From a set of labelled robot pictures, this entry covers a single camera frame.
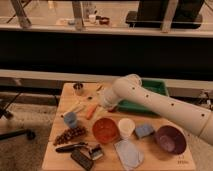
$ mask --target light blue cloth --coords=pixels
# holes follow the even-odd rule
[[[114,146],[126,171],[133,170],[142,163],[143,153],[130,140],[121,140]]]
[[[154,128],[150,124],[139,125],[135,128],[135,134],[138,139],[153,134],[155,132]]]

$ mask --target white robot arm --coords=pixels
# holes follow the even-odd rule
[[[131,74],[117,79],[100,93],[100,104],[114,108],[121,100],[143,105],[213,145],[211,110],[151,92],[141,87],[141,78]]]

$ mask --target box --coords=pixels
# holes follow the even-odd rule
[[[142,79],[142,87],[152,92],[168,96],[168,91],[163,81]],[[126,112],[134,112],[134,113],[155,114],[148,108],[127,100],[122,100],[118,104],[118,110],[126,111]]]

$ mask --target white cup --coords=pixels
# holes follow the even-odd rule
[[[89,21],[90,21],[90,23],[95,23],[96,22],[96,15],[95,14],[90,14],[89,15]]]
[[[123,118],[118,122],[118,129],[122,139],[128,139],[135,129],[135,123],[129,118]]]

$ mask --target orange plate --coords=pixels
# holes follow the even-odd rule
[[[97,120],[93,125],[92,131],[95,138],[102,144],[112,142],[119,136],[117,125],[109,118]]]

